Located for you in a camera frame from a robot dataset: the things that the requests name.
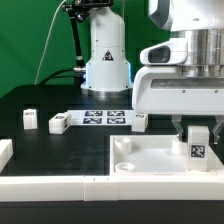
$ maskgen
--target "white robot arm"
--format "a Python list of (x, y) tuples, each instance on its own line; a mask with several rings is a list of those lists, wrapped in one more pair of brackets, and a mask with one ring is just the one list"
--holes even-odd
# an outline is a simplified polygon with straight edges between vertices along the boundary
[(169, 114), (174, 123), (182, 115), (215, 116), (217, 141), (224, 124), (223, 12), (223, 0), (149, 0), (149, 17), (171, 38), (141, 52), (137, 113)]
[(79, 42), (76, 21), (83, 22), (88, 16), (91, 25), (91, 58), (86, 63), (81, 55), (80, 44), (76, 44), (77, 64), (85, 70), (83, 94), (97, 97), (119, 97), (132, 89), (130, 64), (125, 57), (125, 24), (109, 6), (113, 0), (75, 0), (65, 5), (72, 21), (75, 42)]

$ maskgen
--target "black tabletop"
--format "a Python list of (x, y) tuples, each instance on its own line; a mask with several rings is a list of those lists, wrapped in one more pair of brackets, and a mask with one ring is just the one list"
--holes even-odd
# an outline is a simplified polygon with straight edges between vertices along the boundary
[[(37, 130), (23, 129), (23, 110), (38, 111)], [(0, 99), (0, 139), (13, 139), (14, 155), (1, 176), (108, 175), (110, 135), (176, 134), (170, 116), (152, 116), (145, 133), (131, 126), (72, 126), (49, 134), (48, 121), (67, 110), (131, 110), (131, 97), (82, 96), (74, 86), (20, 86)], [(183, 124), (214, 126), (214, 118)], [(213, 146), (223, 161), (223, 138)], [(118, 201), (0, 203), (2, 223), (221, 223), (222, 201)]]

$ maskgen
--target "green background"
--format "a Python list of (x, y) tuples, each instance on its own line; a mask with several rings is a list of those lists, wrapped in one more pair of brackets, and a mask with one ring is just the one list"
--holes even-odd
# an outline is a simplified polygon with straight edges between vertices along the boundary
[[(49, 27), (61, 0), (0, 1), (0, 97), (16, 86), (34, 84)], [(122, 0), (115, 0), (112, 10), (122, 15)], [(126, 0), (126, 57), (132, 66), (132, 78), (142, 67), (141, 50), (169, 38), (147, 16), (148, 0)], [(85, 61), (90, 58), (89, 21), (79, 24)], [(59, 11), (38, 81), (51, 73), (75, 66), (75, 49), (70, 20)], [(51, 81), (67, 84), (72, 80)]]

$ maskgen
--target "white cube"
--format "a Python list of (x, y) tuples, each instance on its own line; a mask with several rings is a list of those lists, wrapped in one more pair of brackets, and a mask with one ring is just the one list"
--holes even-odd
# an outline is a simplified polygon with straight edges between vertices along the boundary
[(0, 141), (0, 172), (4, 169), (13, 155), (12, 140), (3, 139)]
[(49, 121), (49, 132), (51, 134), (63, 134), (71, 125), (71, 114), (58, 113)]
[(23, 111), (23, 127), (27, 129), (37, 129), (37, 110), (28, 109)]
[(148, 125), (148, 114), (136, 114), (132, 120), (132, 131), (145, 132)]
[(209, 144), (209, 130), (206, 126), (188, 127), (188, 144)]

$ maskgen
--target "cable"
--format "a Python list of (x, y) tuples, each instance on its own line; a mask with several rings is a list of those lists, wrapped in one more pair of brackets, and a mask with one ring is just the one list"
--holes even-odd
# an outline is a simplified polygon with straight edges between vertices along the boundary
[(79, 31), (77, 27), (77, 21), (76, 21), (76, 13), (75, 11), (68, 10), (68, 15), (70, 18), (71, 26), (72, 26), (72, 32), (73, 32), (73, 38), (75, 43), (75, 51), (76, 51), (76, 65), (78, 67), (85, 67), (85, 61), (82, 56), (81, 51), (81, 45), (80, 45), (80, 38), (79, 38)]
[(72, 72), (72, 71), (74, 72), (73, 68), (66, 68), (66, 69), (62, 69), (62, 70), (59, 70), (57, 72), (54, 72), (52, 75), (50, 75), (46, 79), (42, 80), (38, 85), (43, 86), (46, 82), (48, 82), (50, 79), (53, 79), (53, 78), (65, 77), (65, 76), (57, 76), (57, 75), (65, 73), (65, 72)]
[(46, 43), (45, 43), (45, 47), (44, 47), (44, 51), (43, 51), (43, 54), (42, 54), (42, 57), (41, 57), (41, 60), (40, 60), (40, 64), (39, 64), (39, 67), (38, 67), (38, 70), (37, 70), (37, 75), (36, 75), (36, 79), (35, 79), (35, 85), (37, 85), (37, 81), (38, 81), (38, 78), (39, 78), (39, 75), (40, 75), (40, 69), (42, 67), (42, 64), (43, 64), (43, 61), (44, 61), (44, 57), (45, 57), (45, 54), (46, 54), (46, 51), (47, 51), (47, 48), (48, 48), (48, 44), (49, 44), (49, 40), (50, 40), (50, 36), (51, 36), (51, 33), (52, 33), (52, 29), (53, 29), (53, 26), (54, 26), (54, 23), (55, 23), (55, 19), (56, 19), (56, 16), (61, 8), (61, 6), (66, 2), (67, 0), (63, 0), (58, 8), (56, 9), (55, 13), (54, 13), (54, 16), (53, 16), (53, 19), (52, 19), (52, 22), (51, 22), (51, 25), (50, 25), (50, 29), (49, 29), (49, 32), (48, 32), (48, 35), (47, 35), (47, 40), (46, 40)]

